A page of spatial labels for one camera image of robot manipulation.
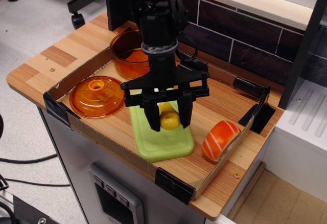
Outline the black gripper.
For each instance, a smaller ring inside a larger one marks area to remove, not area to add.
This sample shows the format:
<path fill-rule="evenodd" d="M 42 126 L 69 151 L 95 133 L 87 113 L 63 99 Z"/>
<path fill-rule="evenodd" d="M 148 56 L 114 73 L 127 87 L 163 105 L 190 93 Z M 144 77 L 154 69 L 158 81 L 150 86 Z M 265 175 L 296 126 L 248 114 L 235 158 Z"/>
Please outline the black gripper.
<path fill-rule="evenodd" d="M 159 132 L 161 126 L 157 103 L 176 101 L 181 124 L 187 128 L 191 123 L 193 102 L 209 96 L 207 64 L 200 62 L 200 69 L 196 70 L 187 67 L 185 60 L 176 64 L 175 54 L 147 55 L 142 50 L 135 50 L 126 61 L 137 64 L 145 62 L 149 71 L 121 84 L 125 92 L 125 105 L 143 108 L 151 129 Z"/>

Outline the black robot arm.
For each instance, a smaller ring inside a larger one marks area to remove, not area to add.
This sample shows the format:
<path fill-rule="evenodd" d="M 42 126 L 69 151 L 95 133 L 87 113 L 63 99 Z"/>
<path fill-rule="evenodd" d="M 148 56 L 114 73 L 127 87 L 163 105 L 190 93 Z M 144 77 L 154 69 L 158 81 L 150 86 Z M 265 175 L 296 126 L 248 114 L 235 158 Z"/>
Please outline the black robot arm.
<path fill-rule="evenodd" d="M 209 95 L 207 64 L 196 61 L 197 54 L 187 59 L 179 56 L 178 36 L 194 41 L 184 34 L 188 11 L 182 0 L 128 0 L 134 22 L 143 42 L 141 50 L 148 56 L 149 72 L 124 82 L 126 106 L 139 106 L 152 130 L 160 131 L 159 102 L 177 101 L 183 127 L 191 122 L 193 102 Z"/>

